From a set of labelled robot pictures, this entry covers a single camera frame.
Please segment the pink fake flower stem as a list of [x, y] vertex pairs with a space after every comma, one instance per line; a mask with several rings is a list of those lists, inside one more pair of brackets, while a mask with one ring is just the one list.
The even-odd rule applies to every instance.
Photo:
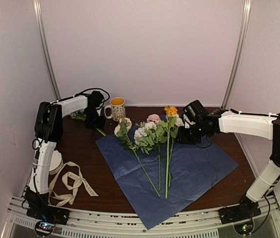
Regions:
[[[163, 126], [165, 131], [166, 131], [166, 136], [167, 136], [166, 121], [163, 121], [159, 115], [157, 115], [157, 114], [149, 115], [147, 120], [146, 120], [146, 122], [149, 122], [149, 121], [154, 121], [156, 124], [159, 124], [159, 125]], [[184, 126], [183, 120], [179, 117], [179, 115], [178, 115], [178, 119], [177, 119], [177, 123], [176, 124], [179, 127]]]

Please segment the floral mug yellow inside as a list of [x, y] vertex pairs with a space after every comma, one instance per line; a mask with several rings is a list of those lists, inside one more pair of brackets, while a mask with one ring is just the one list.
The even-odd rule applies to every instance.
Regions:
[[121, 97], [111, 99], [109, 105], [104, 108], [104, 116], [114, 121], [119, 121], [124, 118], [126, 116], [125, 99]]

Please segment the orange fake flower stem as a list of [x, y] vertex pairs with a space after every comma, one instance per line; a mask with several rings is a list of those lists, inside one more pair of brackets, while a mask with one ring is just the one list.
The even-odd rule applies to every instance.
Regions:
[[166, 129], [167, 129], [167, 158], [166, 158], [166, 177], [165, 177], [165, 198], [168, 198], [168, 191], [171, 182], [171, 172], [170, 172], [170, 160], [172, 157], [174, 141], [178, 134], [178, 110], [173, 106], [166, 106], [164, 108], [166, 112]]

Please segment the white hydrangea fake flower bunch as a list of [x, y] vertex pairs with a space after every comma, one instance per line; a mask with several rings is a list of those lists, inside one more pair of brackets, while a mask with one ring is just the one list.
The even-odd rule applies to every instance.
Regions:
[[165, 161], [161, 152], [161, 144], [166, 142], [166, 131], [163, 126], [154, 121], [141, 122], [134, 133], [136, 147], [143, 153], [149, 154], [153, 150], [158, 156], [158, 182], [161, 190], [161, 161]]

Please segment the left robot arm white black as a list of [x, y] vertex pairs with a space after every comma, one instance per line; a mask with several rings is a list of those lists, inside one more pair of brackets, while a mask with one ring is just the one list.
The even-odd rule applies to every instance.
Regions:
[[26, 196], [46, 199], [49, 194], [49, 167], [56, 144], [63, 135], [63, 118], [82, 111], [86, 116], [86, 128], [103, 129], [105, 117], [102, 111], [109, 99], [110, 94], [104, 89], [88, 88], [67, 98], [40, 103], [32, 142], [35, 156]]

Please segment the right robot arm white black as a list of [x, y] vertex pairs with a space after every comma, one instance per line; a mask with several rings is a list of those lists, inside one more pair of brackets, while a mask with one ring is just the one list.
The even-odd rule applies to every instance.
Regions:
[[259, 201], [280, 179], [280, 112], [277, 114], [244, 113], [233, 109], [184, 109], [185, 125], [179, 128], [178, 142], [197, 145], [203, 137], [233, 133], [265, 139], [272, 143], [272, 153], [255, 181], [246, 191], [245, 201], [236, 207], [236, 215], [246, 219]]

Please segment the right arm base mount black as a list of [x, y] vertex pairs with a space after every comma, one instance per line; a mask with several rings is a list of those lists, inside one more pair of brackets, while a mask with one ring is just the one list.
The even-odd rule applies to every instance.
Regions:
[[219, 209], [218, 213], [221, 223], [224, 225], [259, 216], [261, 215], [261, 210], [258, 202], [253, 202], [246, 195], [243, 195], [238, 205], [225, 206]]

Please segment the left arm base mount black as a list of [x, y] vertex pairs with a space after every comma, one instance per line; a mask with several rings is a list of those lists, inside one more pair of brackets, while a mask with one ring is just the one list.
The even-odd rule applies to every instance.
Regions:
[[49, 193], [39, 194], [28, 187], [25, 192], [25, 201], [28, 203], [26, 215], [53, 225], [66, 225], [70, 211], [65, 208], [50, 206], [48, 198]]

